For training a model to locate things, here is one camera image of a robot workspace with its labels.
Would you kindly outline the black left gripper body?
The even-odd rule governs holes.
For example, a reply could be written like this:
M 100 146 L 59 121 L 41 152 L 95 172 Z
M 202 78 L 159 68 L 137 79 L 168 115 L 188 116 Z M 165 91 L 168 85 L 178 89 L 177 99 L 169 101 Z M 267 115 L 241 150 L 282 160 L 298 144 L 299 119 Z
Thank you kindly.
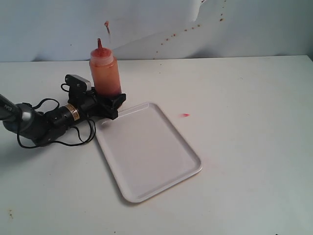
M 63 87 L 61 89 L 68 93 L 68 101 L 58 109 L 59 122 L 82 122 L 88 118 L 103 116 L 94 87 L 86 92 L 65 90 Z

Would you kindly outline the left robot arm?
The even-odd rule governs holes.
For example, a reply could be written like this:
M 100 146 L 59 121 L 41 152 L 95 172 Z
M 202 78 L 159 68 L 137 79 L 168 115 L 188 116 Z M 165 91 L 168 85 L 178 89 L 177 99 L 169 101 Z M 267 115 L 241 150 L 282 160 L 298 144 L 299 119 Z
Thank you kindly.
M 90 128 L 86 140 L 80 140 L 77 145 L 90 142 L 96 134 L 93 117 L 114 120 L 118 117 L 118 108 L 126 100 L 125 94 L 106 97 L 97 94 L 95 88 L 88 91 L 69 88 L 68 102 L 65 106 L 58 104 L 54 109 L 43 113 L 38 109 L 49 98 L 43 99 L 36 106 L 29 103 L 14 104 L 4 96 L 0 97 L 0 119 L 6 130 L 17 135 L 20 147 L 27 148 L 21 142 L 21 137 L 31 140 L 32 149 L 44 147 L 52 143 L 60 143 L 59 137 L 67 130 L 75 129 L 77 125 L 86 121 Z

